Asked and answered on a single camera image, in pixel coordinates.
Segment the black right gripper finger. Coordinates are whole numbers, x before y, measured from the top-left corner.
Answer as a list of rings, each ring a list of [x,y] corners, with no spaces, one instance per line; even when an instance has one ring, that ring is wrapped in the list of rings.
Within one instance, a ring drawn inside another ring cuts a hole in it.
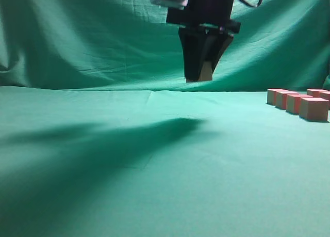
[[[205,61],[210,61],[212,63],[213,74],[215,68],[220,61],[220,58],[222,57],[226,49],[229,47],[229,45],[232,43],[233,39],[233,35],[221,34],[217,36],[214,41],[212,41],[210,49],[207,52]]]
[[[183,49],[186,82],[198,82],[206,57],[206,31],[203,29],[179,28],[178,34]]]

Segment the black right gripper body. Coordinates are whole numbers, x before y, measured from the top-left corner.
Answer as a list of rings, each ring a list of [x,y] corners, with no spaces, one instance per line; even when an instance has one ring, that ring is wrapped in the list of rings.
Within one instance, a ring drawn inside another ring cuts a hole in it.
[[[168,8],[166,22],[179,28],[203,29],[206,34],[240,32],[241,23],[231,19],[234,0],[188,0],[182,9]]]

